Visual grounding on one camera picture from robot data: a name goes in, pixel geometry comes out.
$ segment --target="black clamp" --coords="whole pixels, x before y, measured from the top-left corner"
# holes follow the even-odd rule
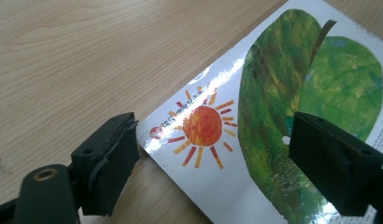
[[[72,163],[34,170],[18,199],[0,205],[0,223],[79,223],[84,215],[112,215],[139,160],[134,113],[109,119],[71,155]]]

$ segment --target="open book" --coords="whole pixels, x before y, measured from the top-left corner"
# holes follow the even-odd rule
[[[383,152],[383,42],[323,1],[290,0],[137,127],[215,223],[341,217],[288,157],[286,117],[320,116]]]

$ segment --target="green paint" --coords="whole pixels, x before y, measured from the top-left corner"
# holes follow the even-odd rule
[[[250,48],[241,79],[238,138],[249,174],[290,223],[309,223],[326,202],[288,158],[286,117],[296,110],[324,115],[364,139],[381,107],[381,68],[358,43],[325,38],[309,69],[320,32],[309,14],[286,11]]]

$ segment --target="clamp jaw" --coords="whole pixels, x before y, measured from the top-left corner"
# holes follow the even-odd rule
[[[84,215],[112,215],[139,160],[134,113],[109,119],[71,155],[65,167],[38,168],[21,184],[18,199],[0,205],[0,223],[79,223]]]
[[[383,220],[383,154],[360,139],[296,112],[289,157],[342,216],[362,217],[371,204]]]

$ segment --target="illustration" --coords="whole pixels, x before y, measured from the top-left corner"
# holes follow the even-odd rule
[[[189,91],[185,91],[187,101],[184,103],[177,102],[178,110],[169,111],[170,116],[164,121],[161,127],[151,129],[150,135],[152,138],[159,139],[162,135],[162,128],[170,128],[174,131],[179,131],[181,134],[176,137],[168,138],[168,144],[180,144],[174,154],[181,154],[185,149],[189,151],[182,166],[186,166],[195,152],[195,168],[200,167],[201,159],[205,149],[210,150],[216,163],[220,169],[223,169],[223,163],[217,152],[217,145],[226,148],[232,152],[232,147],[226,141],[220,141],[223,133],[228,134],[232,138],[236,138],[237,124],[233,122],[234,117],[228,116],[232,111],[231,107],[234,101],[230,100],[221,105],[216,103],[217,88],[203,89],[198,88],[198,92],[191,96]]]
[[[249,174],[290,223],[315,220],[327,202],[288,158],[286,117],[311,113],[365,140],[382,104],[375,56],[348,38],[322,36],[325,29],[287,10],[252,45],[241,77],[238,139]]]

